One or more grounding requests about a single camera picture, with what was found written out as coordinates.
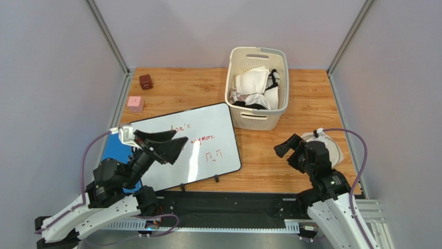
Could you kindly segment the white mesh laundry bag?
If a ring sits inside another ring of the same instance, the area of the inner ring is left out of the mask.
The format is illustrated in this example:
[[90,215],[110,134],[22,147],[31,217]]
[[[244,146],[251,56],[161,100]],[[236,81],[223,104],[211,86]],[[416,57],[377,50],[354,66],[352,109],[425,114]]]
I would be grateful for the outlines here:
[[329,151],[329,157],[332,168],[336,167],[338,164],[340,164],[343,161],[344,156],[341,148],[330,136],[322,134],[319,135],[318,137],[315,137],[312,132],[307,132],[302,134],[301,138],[306,142],[311,142],[311,141],[323,142]]

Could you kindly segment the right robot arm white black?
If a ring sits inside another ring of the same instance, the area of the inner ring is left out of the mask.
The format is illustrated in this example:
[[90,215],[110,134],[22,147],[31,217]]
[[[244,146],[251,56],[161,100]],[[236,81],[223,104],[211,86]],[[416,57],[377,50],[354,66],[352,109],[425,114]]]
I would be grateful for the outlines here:
[[293,134],[274,147],[276,155],[293,153],[287,162],[308,175],[312,188],[298,193],[297,211],[307,214],[322,230],[333,248],[379,248],[354,200],[345,176],[332,167],[323,141],[305,141]]

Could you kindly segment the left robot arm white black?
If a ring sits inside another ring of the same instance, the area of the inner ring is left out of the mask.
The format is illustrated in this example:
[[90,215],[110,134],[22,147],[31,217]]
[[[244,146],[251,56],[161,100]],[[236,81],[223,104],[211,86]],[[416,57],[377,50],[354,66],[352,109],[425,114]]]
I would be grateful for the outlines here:
[[41,235],[36,247],[77,248],[92,233],[128,217],[150,220],[158,228],[164,215],[154,189],[136,186],[155,162],[177,161],[188,137],[176,138],[176,133],[146,133],[125,125],[99,135],[117,134],[122,144],[132,148],[132,154],[127,162],[102,160],[93,170],[93,181],[81,183],[79,197],[56,215],[36,218],[35,233]]

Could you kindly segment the cream plastic laundry basket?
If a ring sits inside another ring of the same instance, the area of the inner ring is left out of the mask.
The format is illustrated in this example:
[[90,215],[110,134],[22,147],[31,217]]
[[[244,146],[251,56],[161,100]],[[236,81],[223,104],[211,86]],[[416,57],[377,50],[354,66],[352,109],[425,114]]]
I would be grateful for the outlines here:
[[236,47],[231,51],[225,101],[236,128],[274,129],[288,100],[288,63],[283,51],[263,47]]

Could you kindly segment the black and white bra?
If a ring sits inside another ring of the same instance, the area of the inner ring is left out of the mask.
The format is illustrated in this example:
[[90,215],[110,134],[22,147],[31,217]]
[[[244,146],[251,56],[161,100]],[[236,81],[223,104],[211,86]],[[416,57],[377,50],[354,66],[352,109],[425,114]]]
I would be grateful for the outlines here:
[[268,109],[277,109],[279,105],[279,83],[280,75],[276,69],[273,69],[267,79],[267,86],[264,91],[264,97],[270,107]]

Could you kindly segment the whiteboard with red writing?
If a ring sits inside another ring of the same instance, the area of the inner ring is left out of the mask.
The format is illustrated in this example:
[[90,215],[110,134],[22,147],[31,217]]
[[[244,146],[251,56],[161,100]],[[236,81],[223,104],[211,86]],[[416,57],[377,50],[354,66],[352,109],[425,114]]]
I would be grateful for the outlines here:
[[131,125],[142,132],[174,130],[176,137],[188,137],[174,164],[156,162],[141,178],[143,185],[155,191],[221,176],[242,167],[226,103],[135,121]]

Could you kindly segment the pink cube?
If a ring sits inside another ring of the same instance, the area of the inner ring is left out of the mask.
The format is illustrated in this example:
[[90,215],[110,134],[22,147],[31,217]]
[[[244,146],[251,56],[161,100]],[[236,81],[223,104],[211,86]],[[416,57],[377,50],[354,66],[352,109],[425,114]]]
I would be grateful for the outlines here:
[[142,113],[144,109],[144,100],[141,96],[130,96],[127,102],[127,108],[132,113]]

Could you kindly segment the blue folder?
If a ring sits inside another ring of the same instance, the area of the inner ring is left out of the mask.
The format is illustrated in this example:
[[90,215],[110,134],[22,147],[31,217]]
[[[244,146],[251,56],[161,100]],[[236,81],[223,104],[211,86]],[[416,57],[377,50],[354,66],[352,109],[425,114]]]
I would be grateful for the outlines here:
[[141,177],[128,164],[129,156],[133,155],[132,147],[121,143],[118,134],[110,131],[104,132],[101,137],[106,137],[107,140],[102,160],[94,170],[97,185],[127,195],[139,191],[142,186]]

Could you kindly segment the white garment in basket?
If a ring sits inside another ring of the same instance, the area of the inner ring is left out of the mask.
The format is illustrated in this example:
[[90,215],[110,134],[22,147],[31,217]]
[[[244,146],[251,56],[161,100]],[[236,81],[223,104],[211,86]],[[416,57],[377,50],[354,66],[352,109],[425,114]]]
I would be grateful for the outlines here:
[[272,110],[276,109],[278,106],[277,102],[260,93],[242,95],[233,91],[230,93],[230,102],[234,106],[257,110]]

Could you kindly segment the brown cube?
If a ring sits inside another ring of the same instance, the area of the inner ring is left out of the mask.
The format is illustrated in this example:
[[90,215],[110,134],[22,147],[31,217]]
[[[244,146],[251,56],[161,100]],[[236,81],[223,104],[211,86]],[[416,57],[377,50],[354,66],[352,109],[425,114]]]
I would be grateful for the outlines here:
[[139,83],[142,90],[149,90],[153,88],[153,80],[149,74],[141,75]]

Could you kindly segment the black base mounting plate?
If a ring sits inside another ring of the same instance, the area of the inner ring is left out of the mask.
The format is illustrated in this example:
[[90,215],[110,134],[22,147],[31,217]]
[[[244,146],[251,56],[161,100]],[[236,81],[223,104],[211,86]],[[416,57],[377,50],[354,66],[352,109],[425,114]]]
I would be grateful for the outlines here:
[[310,221],[296,194],[158,191],[161,214],[179,217],[179,228],[278,229],[286,220]]

